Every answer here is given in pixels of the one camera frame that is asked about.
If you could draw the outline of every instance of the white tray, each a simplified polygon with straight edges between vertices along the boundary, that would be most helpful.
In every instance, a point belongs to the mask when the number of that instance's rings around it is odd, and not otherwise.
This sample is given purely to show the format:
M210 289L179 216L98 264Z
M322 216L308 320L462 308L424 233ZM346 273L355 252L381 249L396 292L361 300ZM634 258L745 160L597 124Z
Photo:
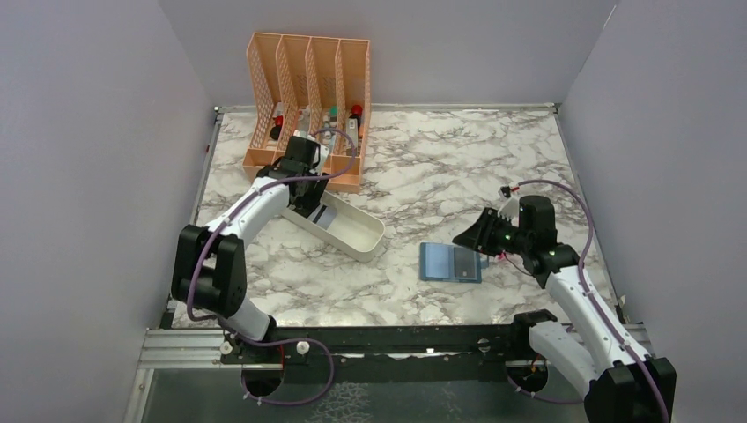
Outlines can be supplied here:
M381 248L384 223L327 191L320 203L337 212L327 229L291 209L285 209L283 217L359 262L370 262Z

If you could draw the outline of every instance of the gray wall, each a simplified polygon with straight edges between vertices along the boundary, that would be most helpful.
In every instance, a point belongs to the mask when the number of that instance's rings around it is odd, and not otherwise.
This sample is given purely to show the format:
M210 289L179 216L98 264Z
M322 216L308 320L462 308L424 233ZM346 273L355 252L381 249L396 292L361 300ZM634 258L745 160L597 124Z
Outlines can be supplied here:
M378 103L562 101L617 0L159 0L212 100L254 104L253 32L372 41Z
M211 103L155 0L0 9L0 421L120 422Z
M560 109L604 256L678 372L680 422L747 403L747 2L622 0Z

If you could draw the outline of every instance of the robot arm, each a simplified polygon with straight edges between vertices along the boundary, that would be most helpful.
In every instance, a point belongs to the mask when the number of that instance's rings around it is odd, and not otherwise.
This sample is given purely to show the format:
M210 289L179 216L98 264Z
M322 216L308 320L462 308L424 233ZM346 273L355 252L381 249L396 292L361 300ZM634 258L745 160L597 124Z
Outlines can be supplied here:
M519 202L519 226L486 208L453 242L489 256L503 252L520 255L524 268L568 314L584 346L551 319L530 324L529 346L550 360L576 388L584 398L590 422L652 421L659 416L655 394L633 354L645 358L643 365L671 415L677 377L674 368L665 358L653 358L606 304L592 299L598 298L598 293L585 271L581 281L579 256L570 246L558 243L557 237L550 199L525 196ZM623 344L618 342L620 336Z
M209 251L209 256L215 256L215 265L202 265L200 269L194 305L218 315L247 338L263 340L275 320L246 297L244 251L267 222L286 207L304 217L316 209L327 181L309 181L304 177L318 175L328 154L327 147L311 138L291 137L285 155L272 166L261 169L249 191L231 208L207 226L184 227L177 244L172 296L187 302L198 257L210 236L222 227ZM278 180L288 178L292 182L277 185ZM250 197L254 199L247 204Z

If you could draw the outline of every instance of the marble tabletop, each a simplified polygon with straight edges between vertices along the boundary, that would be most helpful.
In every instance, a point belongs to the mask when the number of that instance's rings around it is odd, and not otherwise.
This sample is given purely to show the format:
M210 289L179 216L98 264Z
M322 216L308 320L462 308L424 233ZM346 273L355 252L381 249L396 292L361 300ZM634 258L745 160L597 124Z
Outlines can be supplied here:
M250 187L241 162L254 127L254 113L225 115L198 225ZM500 186L535 178L575 186L550 112L374 110L361 191L337 195L384 222L384 248L359 263L290 221L273 219L247 247L247 296L281 326L510 323L514 314L539 308L567 322L533 278L505 261L492 260L480 284L418 280L421 242L450 243L484 207L500 206ZM550 187L522 191L551 198L558 240L581 251L586 220L572 198ZM587 269L611 305L594 247ZM175 328L214 325L192 323L182 303L176 309Z

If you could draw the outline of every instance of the screw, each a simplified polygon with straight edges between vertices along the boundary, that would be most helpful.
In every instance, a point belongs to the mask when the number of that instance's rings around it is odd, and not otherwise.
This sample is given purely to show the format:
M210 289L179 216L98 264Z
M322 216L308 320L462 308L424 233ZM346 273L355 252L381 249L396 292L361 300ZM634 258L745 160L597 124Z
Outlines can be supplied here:
M308 342L301 341L298 344L296 344L296 351L300 355L305 355L306 353L308 353L308 350L309 350L309 344L308 344Z
M223 341L223 343L220 345L220 353L223 355L228 355L233 351L233 347L231 346L231 343L228 341Z
M480 345L480 344L487 344L487 343L489 343L489 342L490 342L490 341L489 341L489 340L487 340L487 339L485 339L485 338L480 338L480 340L479 340L479 341L477 341L477 344L478 344L478 345ZM490 351L490 346L489 346L489 345L486 345L486 346L479 346L479 347L478 347L477 349L478 349L478 350L480 350L480 351L481 351L481 352L483 352L483 353L487 353L487 352L489 352L489 351Z

